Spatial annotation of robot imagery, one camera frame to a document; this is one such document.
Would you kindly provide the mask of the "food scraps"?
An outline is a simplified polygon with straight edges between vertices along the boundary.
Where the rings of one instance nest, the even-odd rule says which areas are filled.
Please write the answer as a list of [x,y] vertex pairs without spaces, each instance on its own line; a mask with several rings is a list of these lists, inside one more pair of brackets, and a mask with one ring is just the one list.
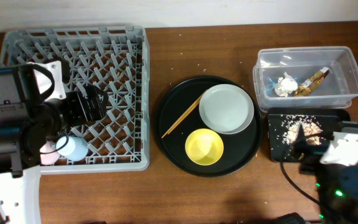
[[298,137],[300,128],[308,138],[306,142],[308,144],[317,146],[320,145],[319,137],[314,136],[322,133],[321,125],[316,120],[316,116],[313,115],[285,115],[282,127],[284,127],[284,134],[282,143],[290,145],[293,144]]

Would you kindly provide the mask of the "light blue plastic cup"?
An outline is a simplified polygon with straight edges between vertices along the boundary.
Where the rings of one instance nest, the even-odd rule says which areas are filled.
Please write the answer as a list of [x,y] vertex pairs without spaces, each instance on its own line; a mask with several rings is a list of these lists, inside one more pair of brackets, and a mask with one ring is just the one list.
[[58,153],[71,161],[80,161],[88,153],[88,143],[79,137],[69,137],[68,143]]

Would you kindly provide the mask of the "yellow bowl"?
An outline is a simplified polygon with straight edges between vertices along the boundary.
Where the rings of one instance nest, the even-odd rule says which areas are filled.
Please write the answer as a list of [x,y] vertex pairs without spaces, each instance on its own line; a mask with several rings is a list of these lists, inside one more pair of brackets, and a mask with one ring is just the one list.
[[185,141],[185,152],[195,164],[210,166],[223,156],[224,143],[220,135],[211,129],[197,129]]

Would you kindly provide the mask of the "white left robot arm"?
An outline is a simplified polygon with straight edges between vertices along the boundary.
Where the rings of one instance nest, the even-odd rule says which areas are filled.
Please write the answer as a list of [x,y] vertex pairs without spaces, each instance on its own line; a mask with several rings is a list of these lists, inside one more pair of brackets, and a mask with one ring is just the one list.
[[108,94],[80,86],[62,97],[62,78],[42,65],[0,68],[0,223],[40,223],[39,184],[46,146],[73,161],[88,152],[86,141],[67,129],[103,119]]

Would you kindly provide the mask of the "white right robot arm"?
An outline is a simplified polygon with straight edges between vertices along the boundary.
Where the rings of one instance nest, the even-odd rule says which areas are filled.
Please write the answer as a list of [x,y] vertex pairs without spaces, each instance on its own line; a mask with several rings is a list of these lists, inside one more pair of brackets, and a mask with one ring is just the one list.
[[[310,145],[308,139],[323,138],[329,145]],[[312,197],[291,180],[280,158],[284,178],[299,193],[317,204],[322,223],[358,223],[358,123],[342,121],[334,130],[311,136],[298,128],[291,150],[300,156],[300,173],[316,178],[318,198]]]

